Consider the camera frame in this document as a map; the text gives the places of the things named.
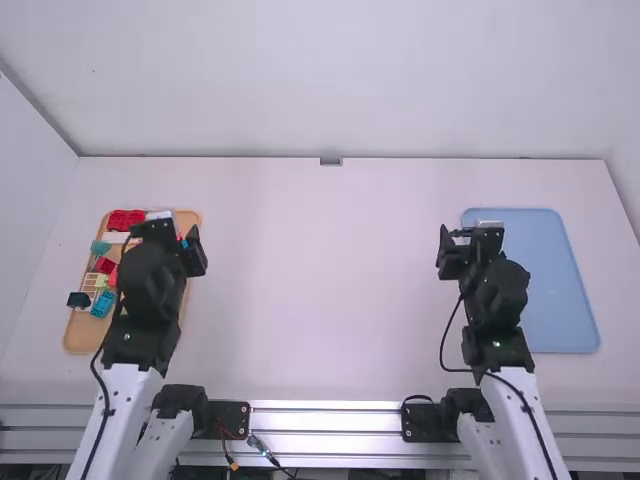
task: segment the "blue tray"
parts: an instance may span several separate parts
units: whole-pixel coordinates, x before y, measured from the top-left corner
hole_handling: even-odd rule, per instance
[[[462,225],[504,222],[503,249],[531,273],[522,326],[534,353],[592,353],[600,335],[571,245],[555,211],[536,208],[470,208]]]

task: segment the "small red part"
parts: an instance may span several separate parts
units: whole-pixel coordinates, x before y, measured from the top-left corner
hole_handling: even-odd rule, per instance
[[[113,270],[111,270],[111,275],[109,275],[109,286],[111,288],[116,288],[117,283],[118,283],[118,269],[114,268]]]
[[[128,232],[131,225],[144,223],[143,210],[114,210],[109,215],[107,230],[116,232]]]
[[[98,260],[96,260],[96,264],[93,267],[96,272],[104,273],[106,275],[110,275],[115,268],[116,262],[104,257],[98,257]]]

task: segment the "black cable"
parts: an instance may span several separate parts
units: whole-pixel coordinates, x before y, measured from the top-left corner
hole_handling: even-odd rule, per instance
[[[451,316],[449,317],[449,321],[447,322],[447,326],[444,329],[444,333],[442,334],[442,340],[440,341],[440,352],[438,355],[438,359],[440,361],[440,368],[442,368],[445,372],[450,372],[450,373],[475,373],[473,370],[469,369],[469,368],[449,368],[444,364],[444,360],[442,358],[443,356],[443,352],[444,352],[444,344],[445,341],[447,339],[447,334],[449,333],[449,329],[451,328],[451,324],[453,323],[453,319],[456,316],[456,313],[458,312],[458,308],[460,307],[460,304],[462,303],[462,295],[460,295],[458,297],[458,301],[456,302],[456,306],[453,308],[453,312],[451,312]],[[536,437],[538,438],[538,443],[540,443],[540,448],[542,449],[542,454],[544,455],[544,459],[547,462],[547,467],[549,468],[549,471],[551,472],[551,477],[553,478],[553,480],[558,480],[558,476],[556,474],[556,470],[553,467],[553,462],[551,461],[551,456],[549,455],[549,451],[547,450],[547,446],[544,443],[544,439],[542,438],[542,432],[540,432],[540,427],[538,426],[538,422],[536,421],[535,416],[533,415],[533,410],[531,409],[531,406],[529,405],[529,403],[527,402],[527,399],[524,398],[524,395],[520,392],[520,390],[518,390],[516,387],[513,386],[513,384],[511,384],[510,382],[508,382],[507,380],[505,380],[502,377],[499,377],[498,375],[494,375],[491,372],[484,372],[483,375],[486,375],[490,378],[493,378],[494,380],[498,380],[499,382],[502,382],[504,385],[506,385],[507,387],[509,387],[513,393],[516,394],[516,396],[520,399],[520,401],[522,402],[522,406],[523,406],[523,410],[529,415],[529,420],[531,420],[531,424],[533,425],[533,429],[536,432]]]
[[[127,239],[122,244],[122,248],[120,249],[120,263],[118,264],[118,267],[117,267],[118,274],[120,274],[120,271],[119,271],[120,264],[122,263],[122,257],[124,256],[124,251],[127,248],[127,245],[129,244],[129,240],[131,240],[131,235],[127,237]],[[109,420],[109,417],[112,414],[111,401],[109,399],[109,391],[107,390],[107,386],[105,385],[104,380],[102,380],[102,377],[96,370],[96,360],[98,359],[98,356],[100,355],[100,353],[104,350],[104,341],[109,336],[109,331],[113,326],[113,319],[118,318],[120,316],[121,311],[122,311],[122,290],[118,289],[118,293],[116,295],[116,305],[113,310],[113,315],[111,316],[112,318],[111,325],[109,325],[109,329],[107,330],[107,333],[105,334],[104,338],[102,339],[102,342],[100,343],[100,346],[98,347],[98,350],[96,351],[95,355],[91,359],[91,362],[89,363],[89,370],[91,370],[91,374],[93,375],[93,378],[95,378],[96,381],[98,382],[98,385],[100,386],[100,390],[102,391],[102,396],[104,397],[104,412],[102,415],[102,421],[100,422],[100,428],[98,429],[98,434],[96,435],[96,439],[93,442],[93,446],[91,447],[91,452],[89,452],[89,457],[87,458],[87,463],[84,466],[84,470],[82,471],[82,476],[80,477],[80,480],[86,480],[87,475],[89,474],[89,469],[91,468],[93,457],[95,457],[96,455],[96,451],[98,450],[98,446],[100,445],[100,440],[102,440],[102,435],[104,434],[104,430],[107,426],[107,420]]]

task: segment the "table surface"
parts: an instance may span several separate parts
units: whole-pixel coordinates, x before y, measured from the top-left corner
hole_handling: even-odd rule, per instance
[[[603,161],[351,158],[81,160],[0,362],[0,402],[91,403],[89,356],[62,347],[65,301],[102,215],[141,206],[198,211],[209,257],[168,382],[265,400],[397,401],[470,386],[438,367],[457,296],[437,279],[438,228],[469,207],[549,207],[602,344],[535,355],[543,400],[638,405],[640,249]],[[452,366],[463,322],[445,351]]]

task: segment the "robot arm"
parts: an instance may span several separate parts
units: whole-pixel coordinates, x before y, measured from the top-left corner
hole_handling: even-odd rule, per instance
[[[456,245],[455,237],[470,242]],[[529,273],[507,259],[503,237],[500,222],[452,232],[443,225],[440,230],[438,276],[458,280],[468,320],[462,354],[470,367],[466,371],[480,387],[450,390],[439,407],[442,425],[459,438],[484,479],[569,480],[542,408],[531,353],[517,326],[527,303]]]
[[[131,236],[143,241],[126,253],[123,247],[118,302],[101,348],[101,389],[69,480],[166,478],[178,452],[206,424],[204,388],[162,389],[180,338],[187,278],[207,268],[198,227],[181,239],[171,212],[160,212],[132,226]]]

